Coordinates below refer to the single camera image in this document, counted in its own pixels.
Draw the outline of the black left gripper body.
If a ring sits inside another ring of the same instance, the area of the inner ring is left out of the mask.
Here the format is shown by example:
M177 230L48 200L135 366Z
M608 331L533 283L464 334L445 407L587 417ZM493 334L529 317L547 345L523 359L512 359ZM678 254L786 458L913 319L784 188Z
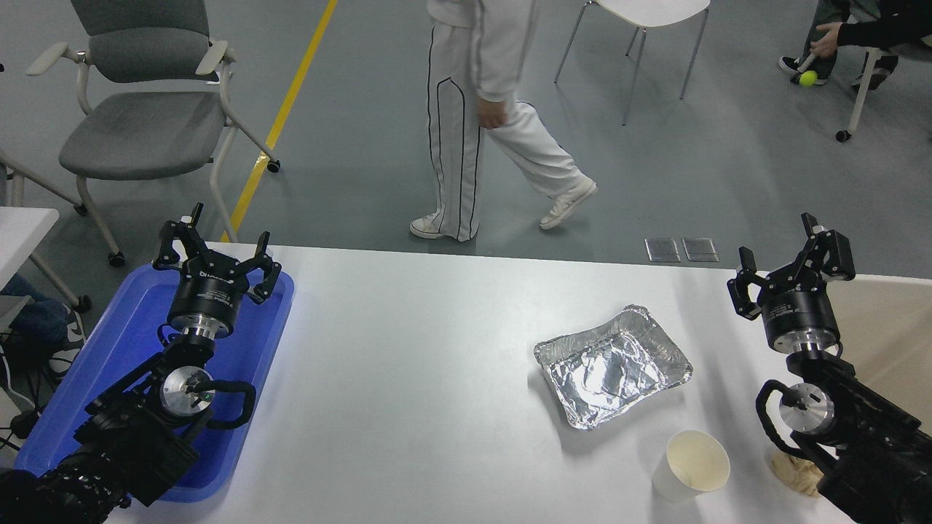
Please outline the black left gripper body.
M216 319L222 325L233 325L242 297L247 290L247 277L220 278L213 273L180 268L180 281L169 309L171 325L185 325L197 315Z

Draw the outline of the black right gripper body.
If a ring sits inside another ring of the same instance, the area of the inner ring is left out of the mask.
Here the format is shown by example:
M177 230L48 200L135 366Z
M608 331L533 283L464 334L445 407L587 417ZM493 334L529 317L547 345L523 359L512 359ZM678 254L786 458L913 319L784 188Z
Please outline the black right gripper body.
M799 279L765 278L760 285L759 307L767 341L812 330L829 341L840 339L828 282L818 273Z

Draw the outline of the person's hand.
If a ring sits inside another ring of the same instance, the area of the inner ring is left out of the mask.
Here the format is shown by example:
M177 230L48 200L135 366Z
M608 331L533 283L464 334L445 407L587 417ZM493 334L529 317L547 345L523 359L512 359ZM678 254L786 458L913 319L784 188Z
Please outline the person's hand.
M818 40L810 43L809 51L812 56L831 57L835 56L839 44L837 43L838 34L841 30L842 23L823 23L815 27L816 33L821 33Z

